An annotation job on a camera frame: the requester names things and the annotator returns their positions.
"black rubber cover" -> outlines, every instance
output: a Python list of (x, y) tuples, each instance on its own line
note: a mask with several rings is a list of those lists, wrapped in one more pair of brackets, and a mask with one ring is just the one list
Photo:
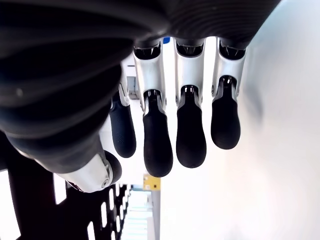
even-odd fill
[(202, 111), (195, 103), (194, 92), (183, 91), (181, 95), (185, 103), (176, 113), (176, 156), (184, 167), (197, 168), (205, 161), (207, 154)]
[(113, 172), (113, 179), (111, 184), (115, 184), (122, 176), (121, 164), (118, 161), (118, 159), (110, 152), (105, 150), (104, 154), (105, 154), (105, 158), (109, 161), (112, 168), (112, 172)]
[(136, 152), (136, 134), (130, 105), (123, 106), (121, 104), (119, 91), (112, 98), (110, 120), (112, 140), (116, 152), (123, 158), (130, 158)]
[(223, 96), (212, 103), (212, 141), (221, 149), (233, 149), (239, 142), (240, 132), (238, 104), (232, 99), (231, 83), (225, 83)]
[(150, 175), (161, 178), (170, 173), (174, 158), (167, 116), (159, 111), (157, 95), (152, 95), (148, 99), (149, 112), (143, 117), (144, 164)]

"white wall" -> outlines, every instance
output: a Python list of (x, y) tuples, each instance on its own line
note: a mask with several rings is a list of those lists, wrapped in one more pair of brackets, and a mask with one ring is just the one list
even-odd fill
[[(241, 139), (229, 151), (210, 138), (214, 50), (208, 42), (207, 158), (197, 169), (175, 161), (162, 179), (162, 240), (320, 239), (319, 24), (319, 1), (286, 0), (262, 26), (238, 99)], [(176, 120), (169, 118), (174, 143)]]

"black frame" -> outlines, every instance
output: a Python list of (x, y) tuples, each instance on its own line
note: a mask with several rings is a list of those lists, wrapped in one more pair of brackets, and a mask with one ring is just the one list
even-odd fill
[[(34, 160), (20, 155), (0, 133), (0, 162), (9, 175), (11, 196), (21, 236), (18, 240), (88, 240), (88, 225), (93, 222), (96, 240), (120, 240), (128, 203), (117, 232), (116, 217), (126, 194), (127, 185), (93, 193), (83, 193), (67, 187), (66, 199), (56, 204), (53, 174)], [(109, 190), (113, 189), (114, 208), (110, 210)], [(102, 227), (101, 205), (106, 203), (107, 224)]]

